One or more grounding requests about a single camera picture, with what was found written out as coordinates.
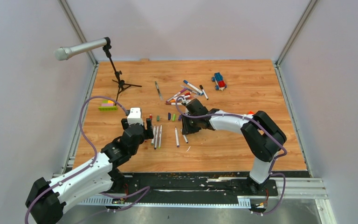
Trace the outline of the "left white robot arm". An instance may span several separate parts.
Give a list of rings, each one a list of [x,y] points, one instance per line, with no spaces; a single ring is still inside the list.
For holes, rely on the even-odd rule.
[[[124,132],[108,143],[101,152],[81,166],[49,181],[36,180],[25,205],[25,223],[33,217],[38,224],[56,224],[78,203],[110,190],[118,193],[124,188],[124,176],[118,167],[134,156],[145,140],[154,137],[152,121],[131,123],[122,119]]]

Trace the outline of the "brown capped white marker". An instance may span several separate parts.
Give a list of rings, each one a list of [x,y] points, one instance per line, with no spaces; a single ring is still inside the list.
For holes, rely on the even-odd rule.
[[[183,103],[181,103],[181,102],[178,102],[178,103],[174,103],[174,102],[166,102],[165,103],[166,105],[175,105],[175,106],[181,106],[181,105],[184,105]]]

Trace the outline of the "light green white marker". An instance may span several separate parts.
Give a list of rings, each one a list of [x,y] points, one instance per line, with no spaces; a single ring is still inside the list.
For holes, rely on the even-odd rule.
[[[160,125],[159,136],[158,136],[158,148],[159,149],[161,148],[161,142],[162,142],[162,129],[163,129],[163,126]]]

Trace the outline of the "dark blue capped marker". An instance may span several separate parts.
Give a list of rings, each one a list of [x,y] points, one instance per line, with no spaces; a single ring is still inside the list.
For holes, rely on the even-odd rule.
[[[185,140],[185,143],[188,144],[189,142],[188,142],[188,139],[187,139],[186,135],[183,134],[182,136],[183,136],[183,138],[184,138],[184,140]]]

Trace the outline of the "silver grey pen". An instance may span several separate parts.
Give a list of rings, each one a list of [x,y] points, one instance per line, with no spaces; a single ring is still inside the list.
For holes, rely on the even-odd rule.
[[[159,88],[159,85],[158,85],[157,81],[155,81],[154,83],[155,83],[155,86],[156,86],[156,89],[157,89],[157,93],[158,93],[159,99],[160,99],[161,101],[163,101],[164,99],[163,99],[163,96],[162,96],[162,93],[161,93],[161,91],[160,91],[160,88]]]

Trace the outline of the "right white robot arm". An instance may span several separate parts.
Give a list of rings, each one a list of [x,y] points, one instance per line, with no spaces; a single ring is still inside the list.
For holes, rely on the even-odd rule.
[[[248,190],[254,195],[266,189],[266,181],[287,137],[271,117],[264,111],[255,114],[234,114],[220,109],[208,110],[199,100],[186,103],[182,116],[182,133],[193,134],[201,129],[228,131],[241,134],[254,155],[254,163],[249,173]]]

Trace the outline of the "black capped white marker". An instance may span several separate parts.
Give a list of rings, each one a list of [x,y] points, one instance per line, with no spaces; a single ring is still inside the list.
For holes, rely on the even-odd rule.
[[[206,98],[206,100],[209,100],[209,97],[208,97],[208,95],[207,95],[207,93],[206,93],[204,87],[203,87],[202,85],[199,85],[199,87],[200,87],[201,91],[203,92],[203,95],[204,95],[204,97]]]

